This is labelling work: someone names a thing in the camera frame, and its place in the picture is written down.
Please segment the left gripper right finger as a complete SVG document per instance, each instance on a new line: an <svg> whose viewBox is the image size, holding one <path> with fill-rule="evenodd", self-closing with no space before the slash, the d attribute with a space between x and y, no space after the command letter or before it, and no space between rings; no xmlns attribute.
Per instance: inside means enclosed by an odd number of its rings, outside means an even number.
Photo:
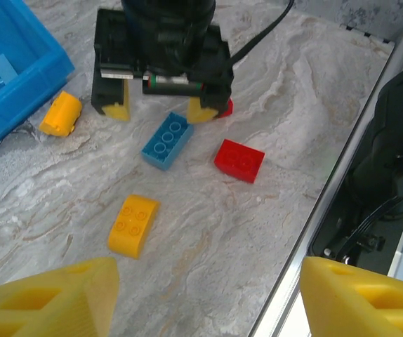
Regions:
<svg viewBox="0 0 403 337"><path fill-rule="evenodd" d="M403 281L306 257L300 292L313 336L403 336Z"/></svg>

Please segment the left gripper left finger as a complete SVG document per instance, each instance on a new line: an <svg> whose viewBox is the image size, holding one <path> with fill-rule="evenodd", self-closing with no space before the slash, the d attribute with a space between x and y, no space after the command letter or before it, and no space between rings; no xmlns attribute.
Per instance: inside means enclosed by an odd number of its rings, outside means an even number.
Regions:
<svg viewBox="0 0 403 337"><path fill-rule="evenodd" d="M108 336L119 293L112 257L0 285L0 336Z"/></svg>

